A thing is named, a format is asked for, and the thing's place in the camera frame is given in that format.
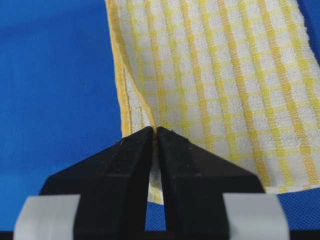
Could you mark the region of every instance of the yellow checkered towel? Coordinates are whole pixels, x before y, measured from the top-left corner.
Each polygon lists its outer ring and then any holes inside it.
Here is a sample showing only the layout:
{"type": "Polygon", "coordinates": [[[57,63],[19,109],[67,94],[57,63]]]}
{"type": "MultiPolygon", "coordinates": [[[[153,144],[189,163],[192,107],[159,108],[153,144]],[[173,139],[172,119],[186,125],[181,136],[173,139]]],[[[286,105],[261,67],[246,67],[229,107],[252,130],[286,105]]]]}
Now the yellow checkered towel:
{"type": "Polygon", "coordinates": [[[124,136],[163,126],[268,193],[319,187],[320,68],[296,0],[106,3],[124,136]]]}

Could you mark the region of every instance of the plaid pattern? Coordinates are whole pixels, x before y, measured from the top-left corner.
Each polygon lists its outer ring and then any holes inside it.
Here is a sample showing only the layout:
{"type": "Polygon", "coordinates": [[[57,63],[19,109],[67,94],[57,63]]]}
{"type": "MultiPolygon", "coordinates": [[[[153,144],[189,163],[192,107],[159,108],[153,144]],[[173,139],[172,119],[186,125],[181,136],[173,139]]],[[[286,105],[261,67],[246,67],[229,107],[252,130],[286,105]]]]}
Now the plaid pattern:
{"type": "Polygon", "coordinates": [[[106,2],[124,136],[173,129],[269,193],[320,186],[320,68],[296,0],[106,2]]]}

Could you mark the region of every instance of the blue mesh fabric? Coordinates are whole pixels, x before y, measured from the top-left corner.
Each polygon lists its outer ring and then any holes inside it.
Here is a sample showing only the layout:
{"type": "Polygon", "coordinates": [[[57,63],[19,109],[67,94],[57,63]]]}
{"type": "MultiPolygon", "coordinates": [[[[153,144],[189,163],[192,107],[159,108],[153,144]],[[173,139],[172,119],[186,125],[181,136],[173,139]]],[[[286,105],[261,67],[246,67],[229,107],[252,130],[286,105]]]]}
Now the blue mesh fabric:
{"type": "Polygon", "coordinates": [[[145,218],[145,230],[146,231],[165,231],[165,208],[163,205],[159,205],[153,202],[148,202],[146,207],[145,218]]]}
{"type": "Polygon", "coordinates": [[[320,188],[278,195],[291,230],[320,230],[320,188]]]}

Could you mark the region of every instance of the blue background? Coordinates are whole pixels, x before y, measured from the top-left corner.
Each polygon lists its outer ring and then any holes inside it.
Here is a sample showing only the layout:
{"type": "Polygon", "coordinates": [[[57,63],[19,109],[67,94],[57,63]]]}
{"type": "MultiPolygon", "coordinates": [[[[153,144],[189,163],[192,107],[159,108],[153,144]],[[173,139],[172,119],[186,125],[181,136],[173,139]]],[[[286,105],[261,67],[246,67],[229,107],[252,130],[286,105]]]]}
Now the blue background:
{"type": "MultiPolygon", "coordinates": [[[[319,61],[320,1],[298,2],[319,61]]],[[[105,2],[1,0],[0,231],[49,175],[120,138],[105,2]]],[[[319,189],[279,198],[292,229],[320,229],[319,189]]],[[[164,230],[163,206],[149,203],[146,220],[164,230]]]]}

